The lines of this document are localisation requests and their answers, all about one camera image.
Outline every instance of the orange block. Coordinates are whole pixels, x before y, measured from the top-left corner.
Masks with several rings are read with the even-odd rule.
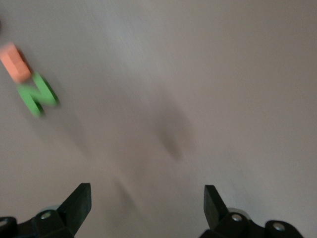
[[[0,60],[15,83],[22,83],[31,77],[31,71],[13,43],[0,50]]]

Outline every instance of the letter-shaped block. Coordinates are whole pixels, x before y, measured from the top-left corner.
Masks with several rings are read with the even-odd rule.
[[[31,72],[13,43],[0,50],[0,60],[15,83],[22,83],[31,77]]]
[[[33,73],[32,78],[38,89],[20,84],[17,90],[31,113],[39,117],[43,112],[41,104],[55,106],[58,104],[58,99],[49,84],[38,73]]]

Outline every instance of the silver bolt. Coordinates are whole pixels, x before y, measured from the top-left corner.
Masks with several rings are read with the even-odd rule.
[[[273,223],[273,227],[274,227],[276,230],[280,231],[280,232],[285,231],[285,226],[283,226],[283,224],[281,224],[281,223],[279,223],[279,222],[274,222],[274,223]]]
[[[44,220],[44,219],[46,219],[47,217],[50,217],[50,216],[51,216],[51,212],[46,212],[46,213],[42,214],[41,219]]]
[[[232,215],[232,219],[233,219],[234,221],[236,221],[236,222],[242,221],[242,217],[241,217],[240,215],[238,215],[238,214],[233,214],[233,215]]]
[[[4,219],[3,221],[0,221],[0,227],[4,226],[7,223],[8,221],[6,219]]]

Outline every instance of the green letter n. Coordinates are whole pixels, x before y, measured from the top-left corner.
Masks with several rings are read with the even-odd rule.
[[[31,113],[39,117],[43,112],[41,104],[55,106],[58,99],[49,84],[38,73],[33,73],[32,79],[38,89],[20,84],[17,90]]]

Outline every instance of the gray table surface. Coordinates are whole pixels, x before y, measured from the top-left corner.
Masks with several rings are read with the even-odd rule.
[[[205,184],[316,237],[317,1],[1,0],[60,99],[34,118],[0,66],[0,216],[81,182],[77,238],[197,238]]]

